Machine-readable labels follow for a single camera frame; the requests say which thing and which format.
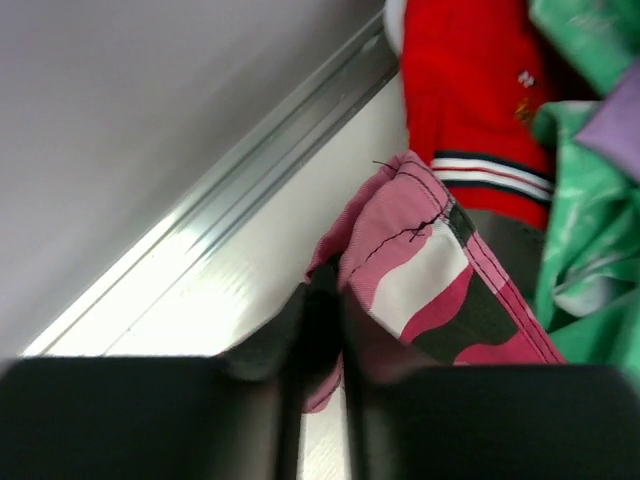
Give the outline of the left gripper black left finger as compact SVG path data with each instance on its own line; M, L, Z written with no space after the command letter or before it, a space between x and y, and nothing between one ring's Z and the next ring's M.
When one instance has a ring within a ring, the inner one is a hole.
M1 373L5 479L293 479L306 289L215 356L32 357Z

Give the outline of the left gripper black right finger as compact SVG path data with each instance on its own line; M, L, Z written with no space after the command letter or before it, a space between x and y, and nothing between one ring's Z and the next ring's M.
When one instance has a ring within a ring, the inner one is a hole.
M635 479L639 389L598 365L444 366L341 298L355 479Z

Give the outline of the pink camouflage trousers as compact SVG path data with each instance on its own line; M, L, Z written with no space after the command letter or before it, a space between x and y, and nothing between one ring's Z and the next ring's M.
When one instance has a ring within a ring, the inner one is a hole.
M565 361L465 210L412 151L361 185L305 275L332 259L340 289L440 364Z

